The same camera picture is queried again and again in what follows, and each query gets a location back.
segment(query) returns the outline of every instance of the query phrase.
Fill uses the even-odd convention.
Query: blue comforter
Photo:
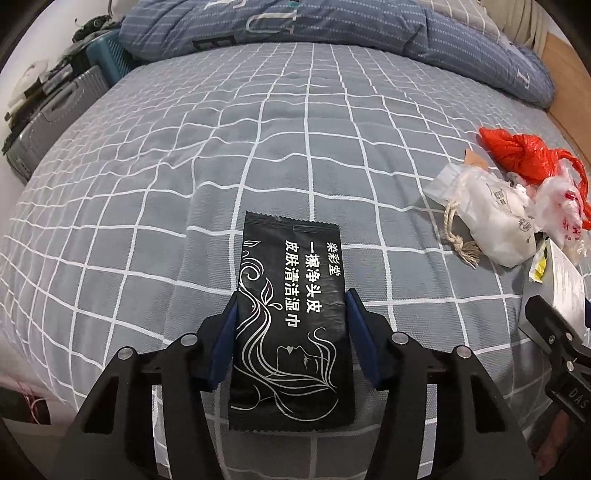
[[[495,44],[411,0],[141,0],[119,38],[149,61],[237,43],[356,44],[450,70],[542,108],[554,96],[533,52]]]

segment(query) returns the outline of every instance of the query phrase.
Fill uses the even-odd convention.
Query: beige curtain
[[[489,17],[515,45],[541,57],[548,34],[548,15],[534,0],[480,0]]]

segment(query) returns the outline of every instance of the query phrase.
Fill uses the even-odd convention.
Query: gray checkered bed sheet
[[[469,345],[526,428],[548,404],[549,365],[516,326],[524,273],[465,265],[423,193],[466,148],[488,158],[482,125],[568,146],[543,111],[378,50],[248,44],[141,67],[61,137],[17,204],[0,254],[0,325],[78,408],[117,349],[160,349],[223,309],[246,210],[334,222],[347,288],[425,346]],[[355,382],[355,423],[338,432],[232,432],[229,382],[204,394],[224,473],[363,478],[385,396],[359,367]],[[431,389],[421,476],[435,429]]]

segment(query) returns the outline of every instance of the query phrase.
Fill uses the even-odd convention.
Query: brown cardboard piece
[[[488,171],[488,163],[484,158],[475,153],[473,150],[466,149],[466,156],[464,157],[464,165],[472,167],[480,167],[484,171]]]

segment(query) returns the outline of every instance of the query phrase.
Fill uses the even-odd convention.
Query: black sachet
[[[338,225],[247,212],[238,290],[230,428],[351,424],[355,391]]]

